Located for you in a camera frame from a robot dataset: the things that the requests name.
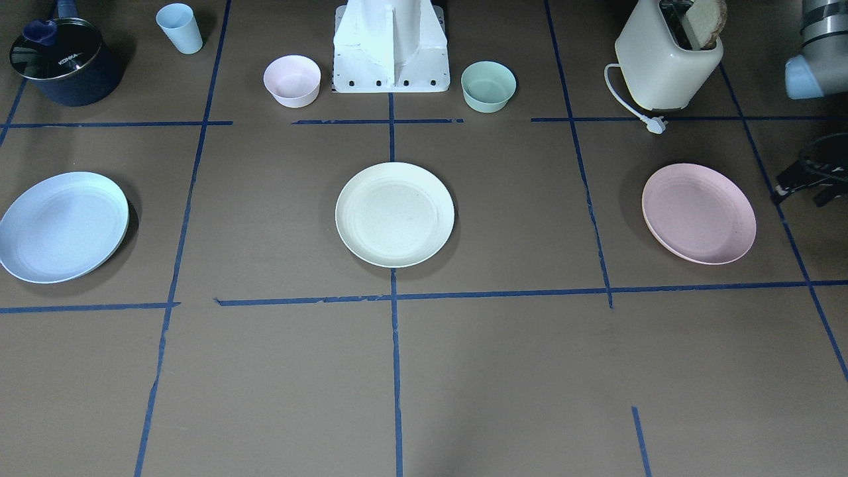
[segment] white cable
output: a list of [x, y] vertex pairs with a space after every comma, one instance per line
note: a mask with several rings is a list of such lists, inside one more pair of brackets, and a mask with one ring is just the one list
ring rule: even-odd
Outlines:
[[610, 68], [612, 67], [621, 68], [622, 66], [618, 63], [610, 63], [604, 67], [604, 81], [606, 81], [606, 87], [610, 90], [612, 96], [614, 96], [618, 100], [618, 102], [622, 104], [622, 106], [627, 108], [628, 111], [633, 113], [644, 124], [646, 124], [648, 126], [648, 131], [653, 132], [654, 134], [662, 134], [662, 132], [666, 130], [666, 125], [668, 124], [668, 121], [664, 121], [662, 116], [649, 118], [648, 116], [643, 115], [639, 113], [636, 109], [632, 108], [630, 104], [625, 103], [622, 97], [618, 96], [618, 93], [616, 93], [616, 90], [613, 89], [612, 84], [610, 83]]

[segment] brand logo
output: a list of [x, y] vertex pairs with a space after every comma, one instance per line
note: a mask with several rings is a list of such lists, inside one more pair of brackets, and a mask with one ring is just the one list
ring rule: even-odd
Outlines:
[[69, 56], [69, 57], [67, 57], [67, 58], [62, 58], [62, 59], [59, 61], [59, 64], [60, 64], [60, 65], [64, 65], [65, 63], [68, 63], [69, 61], [71, 61], [72, 59], [74, 59], [74, 58], [76, 58], [76, 57], [80, 56], [81, 54], [82, 54], [82, 53], [74, 53], [74, 54], [70, 55], [70, 56]]

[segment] pink plate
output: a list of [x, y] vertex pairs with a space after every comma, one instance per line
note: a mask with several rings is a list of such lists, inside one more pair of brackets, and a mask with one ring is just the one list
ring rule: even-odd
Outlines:
[[674, 255], [704, 265], [742, 258], [754, 244], [756, 218], [730, 179], [696, 164], [672, 164], [644, 185], [648, 229]]

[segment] white plate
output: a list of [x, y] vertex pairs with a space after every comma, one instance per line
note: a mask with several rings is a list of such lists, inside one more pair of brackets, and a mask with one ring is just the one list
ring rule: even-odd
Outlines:
[[108, 178], [50, 177], [21, 194], [0, 220], [0, 262], [27, 282], [71, 280], [117, 250], [129, 219], [126, 196]]
[[730, 179], [696, 164], [655, 172], [642, 192], [648, 229], [674, 255], [723, 265], [748, 253], [756, 236], [754, 210]]
[[454, 201], [429, 171], [385, 162], [356, 174], [336, 203], [336, 228], [356, 256], [410, 267], [438, 252], [454, 228]]

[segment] light blue cup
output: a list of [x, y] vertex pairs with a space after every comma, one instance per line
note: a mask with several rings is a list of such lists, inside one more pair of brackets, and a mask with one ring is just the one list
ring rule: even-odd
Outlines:
[[156, 24], [180, 53], [196, 53], [204, 45], [194, 12], [185, 3], [172, 3], [162, 7], [156, 14]]
[[506, 66], [478, 61], [462, 72], [462, 95], [480, 113], [493, 113], [506, 106], [516, 93], [516, 77]]

